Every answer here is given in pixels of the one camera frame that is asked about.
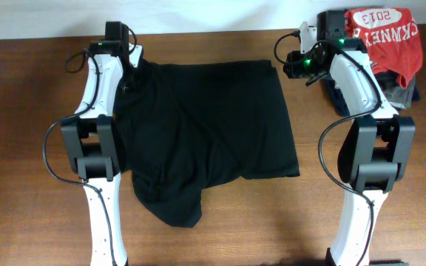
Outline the black t-shirt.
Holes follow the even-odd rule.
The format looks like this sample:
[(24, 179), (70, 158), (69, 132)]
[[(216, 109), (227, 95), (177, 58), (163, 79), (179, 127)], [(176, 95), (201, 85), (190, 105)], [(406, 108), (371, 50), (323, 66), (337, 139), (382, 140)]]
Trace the black t-shirt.
[(134, 81), (117, 91), (114, 115), (136, 197), (172, 227), (199, 222), (207, 188), (300, 173), (279, 75), (269, 60), (144, 61)]

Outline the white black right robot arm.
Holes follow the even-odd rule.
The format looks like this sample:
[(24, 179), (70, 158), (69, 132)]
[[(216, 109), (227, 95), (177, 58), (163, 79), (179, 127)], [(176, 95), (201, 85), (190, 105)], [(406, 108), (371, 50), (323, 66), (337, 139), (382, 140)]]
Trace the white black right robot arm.
[(325, 265), (369, 265), (369, 247), (379, 211), (405, 173), (416, 131), (411, 117), (389, 104), (371, 70), (367, 47), (345, 31), (345, 11), (327, 10), (314, 26), (303, 22), (292, 34), (300, 49), (283, 62), (289, 78), (308, 85), (332, 80), (340, 89), (349, 115), (325, 129), (329, 133), (352, 123), (339, 150), (338, 177), (325, 173), (345, 191), (339, 229), (327, 249)]

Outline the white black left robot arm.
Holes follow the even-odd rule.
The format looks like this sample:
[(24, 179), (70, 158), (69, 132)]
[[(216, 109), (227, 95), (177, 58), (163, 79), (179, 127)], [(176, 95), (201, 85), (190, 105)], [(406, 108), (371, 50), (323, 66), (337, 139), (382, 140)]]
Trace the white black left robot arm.
[(131, 30), (108, 21), (104, 39), (84, 50), (88, 75), (75, 116), (61, 124), (72, 171), (84, 188), (92, 237), (91, 265), (127, 265), (121, 233), (119, 191), (124, 151), (115, 127), (117, 91), (129, 84), (143, 55)]

